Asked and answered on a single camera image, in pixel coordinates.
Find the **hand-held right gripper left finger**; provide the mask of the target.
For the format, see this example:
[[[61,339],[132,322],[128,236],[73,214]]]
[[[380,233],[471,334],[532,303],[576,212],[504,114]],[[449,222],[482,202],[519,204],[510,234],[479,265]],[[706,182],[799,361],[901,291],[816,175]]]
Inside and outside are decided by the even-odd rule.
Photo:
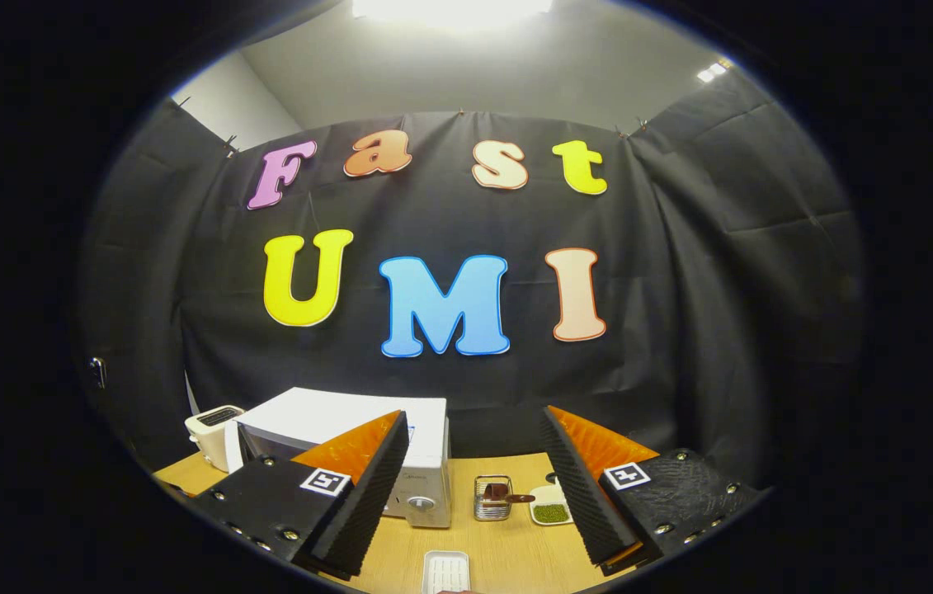
[[[408,447],[407,414],[395,409],[292,458],[255,456],[191,505],[262,555],[350,580],[360,575]]]

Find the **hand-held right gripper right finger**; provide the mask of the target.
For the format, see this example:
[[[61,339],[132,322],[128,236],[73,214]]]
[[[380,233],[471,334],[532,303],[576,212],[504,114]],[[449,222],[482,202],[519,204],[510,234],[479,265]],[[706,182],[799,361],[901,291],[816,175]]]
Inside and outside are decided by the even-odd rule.
[[[691,449],[658,454],[554,406],[540,435],[588,559],[606,576],[681,555],[764,496]]]

